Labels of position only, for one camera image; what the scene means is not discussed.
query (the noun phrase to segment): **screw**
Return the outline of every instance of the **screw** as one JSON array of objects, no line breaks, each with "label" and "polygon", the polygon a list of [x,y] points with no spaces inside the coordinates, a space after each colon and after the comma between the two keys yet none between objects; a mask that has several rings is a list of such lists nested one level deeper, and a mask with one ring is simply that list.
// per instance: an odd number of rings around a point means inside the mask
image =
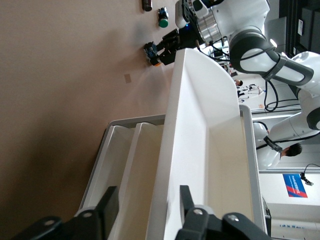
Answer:
[{"label": "screw", "polygon": [[202,215],[202,214],[204,214],[200,209],[195,209],[195,210],[193,210],[193,212],[194,212],[195,214],[197,214],[197,215]]},{"label": "screw", "polygon": [[236,215],[228,215],[228,218],[231,220],[231,221],[236,221],[236,222],[239,222],[239,218],[237,218]]},{"label": "screw", "polygon": [[50,226],[50,225],[52,225],[52,224],[54,224],[54,223],[55,223],[54,220],[48,220],[48,221],[46,221],[46,222],[44,223],[44,225],[45,225],[45,226]]},{"label": "screw", "polygon": [[85,214],[82,215],[82,217],[84,217],[84,218],[89,218],[91,216],[92,216],[91,212],[86,212]]}]

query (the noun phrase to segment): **blue and red poster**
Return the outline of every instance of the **blue and red poster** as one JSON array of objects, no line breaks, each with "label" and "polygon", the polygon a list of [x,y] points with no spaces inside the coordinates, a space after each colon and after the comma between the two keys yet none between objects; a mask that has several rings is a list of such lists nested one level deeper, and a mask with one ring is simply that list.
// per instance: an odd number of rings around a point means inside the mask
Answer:
[{"label": "blue and red poster", "polygon": [[289,197],[307,198],[307,193],[299,174],[283,174]]}]

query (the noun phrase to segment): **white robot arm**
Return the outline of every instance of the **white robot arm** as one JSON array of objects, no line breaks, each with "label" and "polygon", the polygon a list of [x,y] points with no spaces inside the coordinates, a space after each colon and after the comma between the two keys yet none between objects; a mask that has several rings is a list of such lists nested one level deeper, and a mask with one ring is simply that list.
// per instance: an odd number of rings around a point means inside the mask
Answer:
[{"label": "white robot arm", "polygon": [[270,10],[267,0],[192,0],[192,4],[198,9],[197,27],[203,40],[227,37],[230,62],[237,71],[299,88],[302,111],[275,125],[257,145],[259,169],[273,167],[282,149],[320,132],[320,55],[303,52],[289,59],[274,51],[261,31]]}]

